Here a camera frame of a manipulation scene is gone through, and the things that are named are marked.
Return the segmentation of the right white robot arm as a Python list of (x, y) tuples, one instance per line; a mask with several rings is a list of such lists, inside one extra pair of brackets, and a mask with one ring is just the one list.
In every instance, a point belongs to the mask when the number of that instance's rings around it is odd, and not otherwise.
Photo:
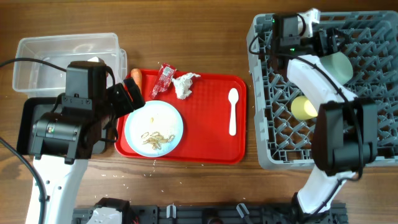
[(315, 166), (296, 193), (302, 220), (326, 213), (343, 184), (362, 178), (377, 156), (377, 106), (346, 89), (321, 59), (341, 52), (350, 37), (336, 28), (315, 31), (320, 12), (274, 14), (271, 62), (309, 99), (317, 112), (311, 152)]

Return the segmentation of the mint green bowl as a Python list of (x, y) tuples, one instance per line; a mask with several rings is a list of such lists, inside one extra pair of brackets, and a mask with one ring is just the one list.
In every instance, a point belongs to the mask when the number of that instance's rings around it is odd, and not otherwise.
[(320, 62), (341, 85), (345, 85), (353, 78), (353, 66), (342, 52), (320, 57)]

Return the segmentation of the yellow plastic cup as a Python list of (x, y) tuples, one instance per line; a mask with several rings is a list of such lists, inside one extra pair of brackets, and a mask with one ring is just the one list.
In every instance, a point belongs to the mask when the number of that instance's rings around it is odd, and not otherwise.
[(291, 112), (299, 120), (308, 120), (318, 116), (318, 112), (306, 96), (298, 96), (292, 101)]

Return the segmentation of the white plastic spoon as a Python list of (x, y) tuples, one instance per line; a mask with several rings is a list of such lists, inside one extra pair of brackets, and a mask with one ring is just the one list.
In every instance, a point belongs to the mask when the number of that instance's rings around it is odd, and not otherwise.
[(237, 89), (232, 88), (228, 94), (228, 100), (231, 105), (231, 112), (230, 112), (230, 119), (229, 119), (229, 135), (235, 136), (237, 131), (237, 124), (236, 124), (236, 103), (239, 100), (239, 93)]

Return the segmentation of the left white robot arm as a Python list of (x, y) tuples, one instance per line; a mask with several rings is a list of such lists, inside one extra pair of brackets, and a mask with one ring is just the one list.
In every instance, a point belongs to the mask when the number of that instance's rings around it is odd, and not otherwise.
[(63, 72), (65, 91), (53, 108), (37, 121), (22, 119), (17, 147), (1, 140), (33, 176), (26, 223), (71, 223), (94, 145), (119, 139), (102, 132), (145, 105), (135, 78), (107, 86), (114, 73), (103, 62), (74, 61)]

